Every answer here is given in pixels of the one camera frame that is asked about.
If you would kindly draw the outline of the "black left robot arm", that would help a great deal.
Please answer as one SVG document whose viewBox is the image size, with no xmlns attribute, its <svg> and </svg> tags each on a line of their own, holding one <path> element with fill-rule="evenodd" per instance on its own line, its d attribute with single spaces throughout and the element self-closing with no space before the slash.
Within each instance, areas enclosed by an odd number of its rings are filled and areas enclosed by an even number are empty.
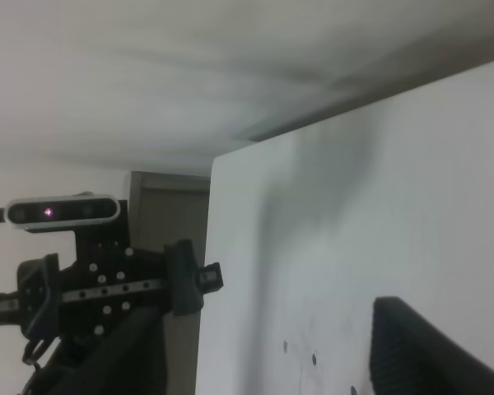
<svg viewBox="0 0 494 395">
<path fill-rule="evenodd" d="M 25 394 L 162 394 L 163 318 L 199 312 L 222 288 L 218 263 L 197 264 L 183 239 L 160 252 L 134 249 L 121 225 L 79 227 L 77 259 L 23 262 L 16 290 L 0 293 L 0 326 L 18 326 L 34 368 Z"/>
</svg>

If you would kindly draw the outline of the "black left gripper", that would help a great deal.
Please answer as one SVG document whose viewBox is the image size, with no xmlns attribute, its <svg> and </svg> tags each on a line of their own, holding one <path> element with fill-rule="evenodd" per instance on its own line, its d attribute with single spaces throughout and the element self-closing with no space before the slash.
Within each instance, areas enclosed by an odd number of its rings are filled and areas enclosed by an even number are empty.
<svg viewBox="0 0 494 395">
<path fill-rule="evenodd" d="M 220 263 L 199 267 L 188 239 L 166 245 L 164 258 L 132 248 L 126 225 L 73 233 L 70 267 L 60 268 L 56 253 L 19 265 L 18 290 L 0 293 L 0 326 L 20 326 L 31 341 L 85 337 L 97 327 L 110 332 L 132 308 L 168 304 L 167 270 L 174 316 L 200 312 L 204 296 L 222 288 Z"/>
</svg>

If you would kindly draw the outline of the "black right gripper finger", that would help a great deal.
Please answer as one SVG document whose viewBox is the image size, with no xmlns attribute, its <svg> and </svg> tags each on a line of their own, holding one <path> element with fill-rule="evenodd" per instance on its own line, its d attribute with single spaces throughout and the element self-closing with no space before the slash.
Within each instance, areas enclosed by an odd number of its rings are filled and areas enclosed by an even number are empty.
<svg viewBox="0 0 494 395">
<path fill-rule="evenodd" d="M 494 370 L 399 297 L 374 301 L 369 370 L 376 394 L 494 394 Z"/>
</svg>

